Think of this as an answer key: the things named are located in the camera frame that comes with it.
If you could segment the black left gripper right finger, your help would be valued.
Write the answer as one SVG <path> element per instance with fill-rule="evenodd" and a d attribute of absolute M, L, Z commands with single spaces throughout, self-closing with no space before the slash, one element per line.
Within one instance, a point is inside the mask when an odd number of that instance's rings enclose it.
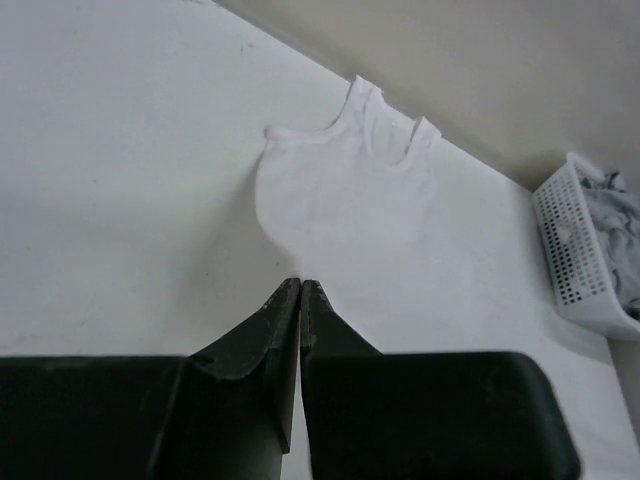
<path fill-rule="evenodd" d="M 316 479 L 577 479 L 543 370 L 509 351 L 384 354 L 303 283 L 301 391 Z"/>

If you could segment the white tank top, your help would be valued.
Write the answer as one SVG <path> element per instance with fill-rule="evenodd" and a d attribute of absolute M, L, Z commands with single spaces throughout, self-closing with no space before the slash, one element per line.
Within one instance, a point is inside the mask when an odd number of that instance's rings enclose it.
<path fill-rule="evenodd" d="M 441 133 L 424 117 L 402 122 L 380 87 L 356 77 L 327 128 L 270 126 L 265 139 L 257 220 L 300 276 L 401 252 L 419 238 Z"/>

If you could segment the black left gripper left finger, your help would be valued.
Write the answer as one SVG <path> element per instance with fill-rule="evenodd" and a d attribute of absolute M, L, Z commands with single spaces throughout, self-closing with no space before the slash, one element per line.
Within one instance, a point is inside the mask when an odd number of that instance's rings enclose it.
<path fill-rule="evenodd" d="M 189 356 L 1 361 L 5 479 L 277 479 L 291 448 L 300 283 Z"/>

